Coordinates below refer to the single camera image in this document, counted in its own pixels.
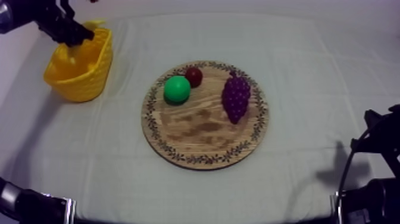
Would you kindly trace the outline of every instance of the white tablecloth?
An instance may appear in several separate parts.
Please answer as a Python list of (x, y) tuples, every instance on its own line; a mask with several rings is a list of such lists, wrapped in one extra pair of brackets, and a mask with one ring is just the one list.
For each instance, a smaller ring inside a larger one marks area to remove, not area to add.
[[(344, 24), (250, 14), (110, 21), (104, 93), (61, 100), (42, 80), (55, 44), (38, 40), (0, 110), (0, 169), (14, 183), (78, 202), (118, 223), (276, 223), (330, 214), (329, 195), (365, 129), (363, 113), (400, 102), (400, 41)], [(270, 106), (262, 144), (226, 169), (176, 167), (149, 146), (143, 98), (168, 69), (218, 60), (250, 74)], [(390, 175), (356, 155), (347, 187)]]

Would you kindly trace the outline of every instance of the black cable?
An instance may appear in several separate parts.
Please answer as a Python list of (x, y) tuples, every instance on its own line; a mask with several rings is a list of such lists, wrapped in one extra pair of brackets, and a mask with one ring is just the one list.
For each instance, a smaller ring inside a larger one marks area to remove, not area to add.
[[(371, 131), (373, 128), (374, 128), (374, 126), (371, 127), (371, 128), (369, 128), (369, 129), (367, 129), (367, 130), (360, 136), (359, 140), (364, 139), (364, 138), (370, 133), (370, 131)], [(350, 155), (349, 155), (349, 157), (347, 158), (346, 165), (345, 165), (345, 169), (343, 170), (342, 177), (340, 178), (339, 187), (338, 187), (338, 189), (337, 189), (337, 197), (336, 197), (336, 201), (335, 201), (335, 213), (333, 214), (333, 223), (335, 223), (335, 220), (339, 218), (339, 214), (338, 214), (338, 213), (339, 213), (339, 203), (340, 203), (340, 201), (342, 200), (342, 191), (343, 191), (343, 188), (344, 188), (344, 186), (345, 186), (345, 181), (346, 181), (346, 177), (347, 177), (347, 174), (348, 174), (348, 172), (349, 172), (349, 169), (350, 169), (351, 161), (352, 161), (352, 159), (353, 159), (354, 154), (355, 154), (356, 151), (357, 151), (357, 149), (352, 149), (352, 150), (351, 150)]]

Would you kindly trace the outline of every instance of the purple grapes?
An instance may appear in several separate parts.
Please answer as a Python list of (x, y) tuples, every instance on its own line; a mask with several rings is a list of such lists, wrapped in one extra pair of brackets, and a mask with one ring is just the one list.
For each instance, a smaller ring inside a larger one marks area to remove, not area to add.
[(247, 111), (250, 98), (250, 85), (244, 77), (237, 77), (234, 71), (229, 73), (232, 77), (228, 78), (222, 91), (222, 105), (229, 120), (237, 124)]

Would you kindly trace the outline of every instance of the red ball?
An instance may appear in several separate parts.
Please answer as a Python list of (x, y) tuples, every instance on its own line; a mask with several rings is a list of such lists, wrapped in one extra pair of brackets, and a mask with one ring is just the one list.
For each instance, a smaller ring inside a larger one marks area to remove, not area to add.
[(186, 70), (185, 78), (189, 81), (190, 86), (195, 88), (201, 84), (203, 73), (200, 69), (191, 67)]

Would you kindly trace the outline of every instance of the green ball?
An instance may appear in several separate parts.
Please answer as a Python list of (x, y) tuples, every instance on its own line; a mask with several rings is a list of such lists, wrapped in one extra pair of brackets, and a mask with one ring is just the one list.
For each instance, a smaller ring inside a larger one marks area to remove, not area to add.
[(184, 76), (173, 76), (164, 85), (164, 96), (172, 102), (183, 102), (190, 95), (190, 83)]

